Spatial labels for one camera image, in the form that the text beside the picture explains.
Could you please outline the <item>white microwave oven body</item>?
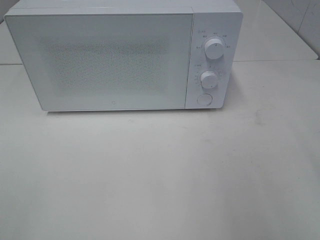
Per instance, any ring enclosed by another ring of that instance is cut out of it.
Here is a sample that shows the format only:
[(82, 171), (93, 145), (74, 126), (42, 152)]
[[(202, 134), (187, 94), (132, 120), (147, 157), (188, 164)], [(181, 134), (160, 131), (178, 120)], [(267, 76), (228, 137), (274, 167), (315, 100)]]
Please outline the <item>white microwave oven body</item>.
[[(243, 21), (243, 13), (232, 0), (20, 0), (4, 15), (4, 21), (8, 27), (6, 22), (8, 16), (177, 14), (192, 15), (184, 107), (105, 111), (221, 108), (224, 104)], [(206, 57), (204, 44), (215, 37), (224, 41), (224, 54), (218, 59), (211, 60)], [(200, 75), (206, 71), (217, 73), (219, 81), (215, 88), (202, 87)], [(209, 106), (198, 104), (197, 98), (202, 94), (212, 96), (212, 103)]]

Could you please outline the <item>white upper power knob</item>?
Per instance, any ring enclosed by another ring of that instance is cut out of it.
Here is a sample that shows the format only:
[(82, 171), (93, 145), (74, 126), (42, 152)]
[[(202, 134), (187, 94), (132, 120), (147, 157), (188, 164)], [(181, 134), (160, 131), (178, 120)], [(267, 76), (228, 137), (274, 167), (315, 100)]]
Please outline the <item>white upper power knob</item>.
[(219, 37), (208, 39), (204, 44), (204, 52), (208, 59), (216, 60), (224, 55), (225, 42)]

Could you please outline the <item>white microwave door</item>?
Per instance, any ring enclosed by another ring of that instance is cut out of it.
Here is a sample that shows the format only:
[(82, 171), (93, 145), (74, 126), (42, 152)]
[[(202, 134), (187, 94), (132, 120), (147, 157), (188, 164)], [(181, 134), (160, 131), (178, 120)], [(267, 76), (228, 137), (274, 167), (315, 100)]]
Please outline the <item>white microwave door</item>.
[(6, 17), (48, 112), (182, 109), (192, 22), (191, 14)]

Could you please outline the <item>white round door button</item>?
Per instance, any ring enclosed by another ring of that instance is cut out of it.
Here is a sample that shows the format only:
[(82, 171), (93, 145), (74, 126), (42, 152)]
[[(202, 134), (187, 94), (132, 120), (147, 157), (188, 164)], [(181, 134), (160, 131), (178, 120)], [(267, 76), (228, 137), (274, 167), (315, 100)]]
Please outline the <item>white round door button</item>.
[(197, 98), (197, 103), (202, 106), (209, 106), (212, 103), (212, 101), (213, 97), (208, 93), (201, 94)]

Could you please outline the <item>white timer knob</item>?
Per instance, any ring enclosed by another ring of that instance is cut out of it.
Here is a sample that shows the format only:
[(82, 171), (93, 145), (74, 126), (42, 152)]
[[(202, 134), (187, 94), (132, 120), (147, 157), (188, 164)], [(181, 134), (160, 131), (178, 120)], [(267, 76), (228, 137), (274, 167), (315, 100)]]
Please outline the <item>white timer knob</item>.
[(204, 89), (213, 89), (218, 85), (219, 77), (214, 71), (205, 71), (200, 75), (200, 83)]

